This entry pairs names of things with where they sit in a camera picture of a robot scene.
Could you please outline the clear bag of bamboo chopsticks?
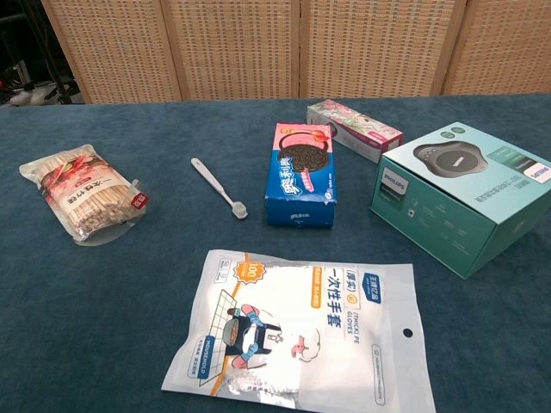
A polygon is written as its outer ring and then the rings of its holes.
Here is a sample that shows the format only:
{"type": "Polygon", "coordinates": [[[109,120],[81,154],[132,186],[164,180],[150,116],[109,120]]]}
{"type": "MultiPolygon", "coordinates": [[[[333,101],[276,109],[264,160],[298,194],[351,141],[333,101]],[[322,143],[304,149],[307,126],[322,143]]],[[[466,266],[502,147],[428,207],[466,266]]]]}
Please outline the clear bag of bamboo chopsticks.
{"type": "Polygon", "coordinates": [[[19,166],[76,244],[99,246],[126,233],[146,213],[149,197],[90,145],[19,166]]]}

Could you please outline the white disposable gloves packet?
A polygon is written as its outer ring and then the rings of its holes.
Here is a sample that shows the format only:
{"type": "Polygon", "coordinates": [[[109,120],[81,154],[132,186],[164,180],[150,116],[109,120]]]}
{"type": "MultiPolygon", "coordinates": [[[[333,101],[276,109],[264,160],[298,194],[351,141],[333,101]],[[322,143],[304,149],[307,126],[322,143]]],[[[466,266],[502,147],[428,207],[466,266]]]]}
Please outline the white disposable gloves packet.
{"type": "Polygon", "coordinates": [[[413,267],[210,250],[162,387],[318,413],[436,413],[413,267]]]}

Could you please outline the teal Philips speaker box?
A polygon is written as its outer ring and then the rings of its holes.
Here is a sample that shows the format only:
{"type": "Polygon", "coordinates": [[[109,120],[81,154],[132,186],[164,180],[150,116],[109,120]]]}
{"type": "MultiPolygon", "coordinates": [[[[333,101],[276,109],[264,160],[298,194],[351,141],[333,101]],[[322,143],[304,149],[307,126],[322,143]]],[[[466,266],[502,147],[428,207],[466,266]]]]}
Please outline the teal Philips speaker box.
{"type": "Polygon", "coordinates": [[[455,122],[381,156],[371,209],[463,279],[551,207],[551,161],[455,122]]]}

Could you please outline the blue velvet tablecloth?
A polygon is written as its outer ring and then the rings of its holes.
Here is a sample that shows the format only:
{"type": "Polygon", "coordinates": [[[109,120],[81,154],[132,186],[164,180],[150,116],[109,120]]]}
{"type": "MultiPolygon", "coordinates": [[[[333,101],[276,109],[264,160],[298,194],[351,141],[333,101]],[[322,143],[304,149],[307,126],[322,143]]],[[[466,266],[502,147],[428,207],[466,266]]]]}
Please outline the blue velvet tablecloth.
{"type": "Polygon", "coordinates": [[[462,280],[370,211],[376,166],[337,146],[330,230],[267,225],[277,123],[305,100],[0,107],[0,413],[260,412],[164,392],[211,249],[414,267],[438,413],[551,413],[551,212],[462,280]],[[143,183],[147,212],[99,247],[74,243],[19,166],[90,144],[143,183]],[[248,217],[190,163],[199,158],[248,217]]]}

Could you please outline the white toothbrush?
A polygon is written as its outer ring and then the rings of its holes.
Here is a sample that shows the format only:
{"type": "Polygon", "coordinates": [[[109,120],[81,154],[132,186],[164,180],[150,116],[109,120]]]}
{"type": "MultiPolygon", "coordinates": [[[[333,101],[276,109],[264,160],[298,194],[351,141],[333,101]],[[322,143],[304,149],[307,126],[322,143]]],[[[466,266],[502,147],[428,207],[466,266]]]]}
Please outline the white toothbrush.
{"type": "Polygon", "coordinates": [[[248,211],[245,204],[241,201],[232,200],[226,193],[221,183],[199,158],[192,158],[190,163],[195,170],[212,186],[212,188],[230,205],[232,208],[232,213],[237,219],[243,220],[248,217],[248,211]]]}

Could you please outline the woven rattan folding screen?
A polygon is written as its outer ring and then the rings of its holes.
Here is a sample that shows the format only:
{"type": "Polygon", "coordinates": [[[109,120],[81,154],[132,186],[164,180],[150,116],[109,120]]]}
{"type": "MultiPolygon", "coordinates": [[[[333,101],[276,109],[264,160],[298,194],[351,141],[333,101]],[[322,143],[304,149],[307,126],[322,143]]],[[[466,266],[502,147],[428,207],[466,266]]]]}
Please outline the woven rattan folding screen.
{"type": "Polygon", "coordinates": [[[41,0],[87,103],[551,92],[551,0],[41,0]]]}

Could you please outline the blue pink Oreo cookie box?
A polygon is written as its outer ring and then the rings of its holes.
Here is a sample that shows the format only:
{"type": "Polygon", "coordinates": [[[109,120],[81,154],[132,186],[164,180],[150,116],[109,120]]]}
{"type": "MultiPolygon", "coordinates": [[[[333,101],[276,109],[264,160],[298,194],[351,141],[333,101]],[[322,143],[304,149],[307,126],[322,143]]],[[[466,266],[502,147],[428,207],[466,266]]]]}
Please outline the blue pink Oreo cookie box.
{"type": "Polygon", "coordinates": [[[333,227],[337,181],[328,126],[276,125],[264,199],[269,225],[333,227]]]}

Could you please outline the black tripod stand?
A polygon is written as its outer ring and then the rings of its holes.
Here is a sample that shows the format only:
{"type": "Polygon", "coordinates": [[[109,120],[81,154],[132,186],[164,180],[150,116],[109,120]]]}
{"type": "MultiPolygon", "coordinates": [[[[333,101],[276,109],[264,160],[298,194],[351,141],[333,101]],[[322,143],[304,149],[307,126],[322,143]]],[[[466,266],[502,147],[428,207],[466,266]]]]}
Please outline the black tripod stand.
{"type": "Polygon", "coordinates": [[[0,106],[83,101],[41,0],[0,0],[0,106]]]}

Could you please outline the floral pink white long box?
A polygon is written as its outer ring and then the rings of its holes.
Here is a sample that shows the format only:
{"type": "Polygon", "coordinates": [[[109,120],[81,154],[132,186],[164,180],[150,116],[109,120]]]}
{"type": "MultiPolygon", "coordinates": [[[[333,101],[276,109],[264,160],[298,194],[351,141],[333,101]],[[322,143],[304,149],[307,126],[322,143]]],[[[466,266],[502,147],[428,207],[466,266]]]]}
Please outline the floral pink white long box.
{"type": "Polygon", "coordinates": [[[373,163],[404,142],[401,131],[333,100],[308,106],[306,123],[328,126],[333,141],[373,163]]]}

